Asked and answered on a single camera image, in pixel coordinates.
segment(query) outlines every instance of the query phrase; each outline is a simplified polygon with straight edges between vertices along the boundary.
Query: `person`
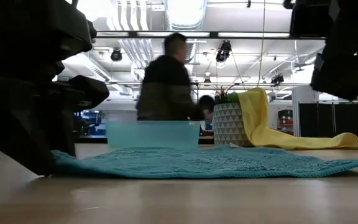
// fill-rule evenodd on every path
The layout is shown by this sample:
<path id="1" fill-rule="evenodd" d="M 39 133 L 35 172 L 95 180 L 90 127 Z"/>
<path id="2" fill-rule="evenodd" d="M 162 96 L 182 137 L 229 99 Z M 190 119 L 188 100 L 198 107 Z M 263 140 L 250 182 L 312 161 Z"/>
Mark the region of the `person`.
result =
<path id="1" fill-rule="evenodd" d="M 201 132 L 211 131 L 215 101 L 212 97 L 205 95 L 198 100 L 198 105 L 204 114 L 204 121 L 201 121 Z"/>
<path id="2" fill-rule="evenodd" d="M 201 109 L 191 99 L 185 67 L 186 37 L 179 33 L 164 41 L 165 54 L 150 63 L 136 105 L 138 120 L 202 120 Z"/>

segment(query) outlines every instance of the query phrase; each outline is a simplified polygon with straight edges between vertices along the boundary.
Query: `black cabinet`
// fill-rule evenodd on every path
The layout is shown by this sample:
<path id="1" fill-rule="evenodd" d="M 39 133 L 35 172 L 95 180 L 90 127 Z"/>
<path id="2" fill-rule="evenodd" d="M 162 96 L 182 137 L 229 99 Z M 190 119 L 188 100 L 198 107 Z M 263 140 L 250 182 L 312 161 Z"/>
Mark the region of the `black cabinet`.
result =
<path id="1" fill-rule="evenodd" d="M 300 131 L 302 137 L 333 137 L 332 105 L 300 103 Z"/>
<path id="2" fill-rule="evenodd" d="M 358 104 L 300 103 L 299 114 L 302 137 L 358 135 Z"/>

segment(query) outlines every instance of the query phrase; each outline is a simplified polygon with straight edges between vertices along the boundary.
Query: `yellow towel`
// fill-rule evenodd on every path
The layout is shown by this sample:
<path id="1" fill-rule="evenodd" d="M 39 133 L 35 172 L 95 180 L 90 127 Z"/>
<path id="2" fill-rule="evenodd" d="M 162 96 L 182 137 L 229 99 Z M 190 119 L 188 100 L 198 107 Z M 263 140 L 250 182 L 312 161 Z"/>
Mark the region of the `yellow towel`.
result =
<path id="1" fill-rule="evenodd" d="M 358 149 L 358 137 L 351 133 L 333 138 L 304 138 L 268 128 L 267 96 L 261 88 L 239 93 L 238 97 L 246 135 L 254 146 L 282 149 Z"/>

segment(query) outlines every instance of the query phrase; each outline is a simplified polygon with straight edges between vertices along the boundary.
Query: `light blue plastic tub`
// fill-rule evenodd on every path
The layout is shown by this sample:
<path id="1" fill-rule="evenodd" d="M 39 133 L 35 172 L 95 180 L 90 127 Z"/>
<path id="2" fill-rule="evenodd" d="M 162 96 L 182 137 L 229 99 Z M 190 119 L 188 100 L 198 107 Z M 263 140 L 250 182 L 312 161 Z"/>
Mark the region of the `light blue plastic tub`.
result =
<path id="1" fill-rule="evenodd" d="M 199 121 L 109 121 L 106 135 L 110 148 L 198 148 Z"/>

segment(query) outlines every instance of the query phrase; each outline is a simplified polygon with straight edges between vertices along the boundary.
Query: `knitted rug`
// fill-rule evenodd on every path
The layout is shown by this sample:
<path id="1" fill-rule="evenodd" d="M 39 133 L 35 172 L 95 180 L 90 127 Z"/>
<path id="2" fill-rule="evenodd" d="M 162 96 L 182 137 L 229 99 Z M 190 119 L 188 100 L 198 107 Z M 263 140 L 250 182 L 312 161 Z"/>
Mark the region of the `knitted rug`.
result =
<path id="1" fill-rule="evenodd" d="M 212 149 L 125 148 L 79 160 L 53 151 L 64 175 L 141 179 L 324 177 L 358 167 L 358 159 L 322 160 L 267 147 Z"/>

